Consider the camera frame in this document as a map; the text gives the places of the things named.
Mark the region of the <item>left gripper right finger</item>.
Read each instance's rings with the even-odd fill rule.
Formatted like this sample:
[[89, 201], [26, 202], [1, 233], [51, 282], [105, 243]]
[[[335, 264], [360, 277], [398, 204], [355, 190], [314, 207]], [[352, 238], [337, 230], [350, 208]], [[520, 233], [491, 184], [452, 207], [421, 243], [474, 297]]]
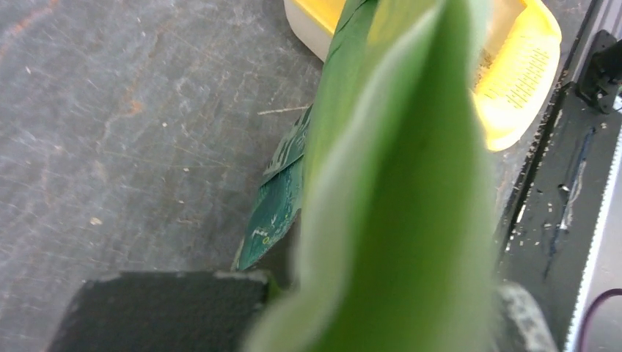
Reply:
[[501, 283], [494, 291], [493, 302], [492, 351], [558, 350], [538, 302], [523, 286]]

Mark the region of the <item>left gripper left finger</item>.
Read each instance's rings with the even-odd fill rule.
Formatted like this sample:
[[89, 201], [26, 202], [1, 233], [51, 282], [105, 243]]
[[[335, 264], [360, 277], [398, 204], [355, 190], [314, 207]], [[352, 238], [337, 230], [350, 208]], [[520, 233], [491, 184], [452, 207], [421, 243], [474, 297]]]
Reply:
[[134, 271], [86, 281], [48, 351], [239, 351], [271, 295], [263, 271]]

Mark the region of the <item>green litter bag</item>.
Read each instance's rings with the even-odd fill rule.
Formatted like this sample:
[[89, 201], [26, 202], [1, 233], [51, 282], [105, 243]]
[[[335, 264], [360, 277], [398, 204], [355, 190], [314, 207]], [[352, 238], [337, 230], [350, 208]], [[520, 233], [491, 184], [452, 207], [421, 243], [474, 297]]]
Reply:
[[244, 351], [487, 351], [487, 1], [347, 1], [310, 112], [293, 286]]

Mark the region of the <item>yellow litter box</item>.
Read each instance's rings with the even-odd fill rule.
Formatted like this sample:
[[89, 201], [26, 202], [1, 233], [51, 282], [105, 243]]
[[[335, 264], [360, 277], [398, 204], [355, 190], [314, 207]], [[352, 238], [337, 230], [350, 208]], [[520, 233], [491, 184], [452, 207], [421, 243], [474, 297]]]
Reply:
[[493, 1], [473, 98], [487, 147], [506, 150], [534, 121], [553, 84], [562, 33], [539, 0]]

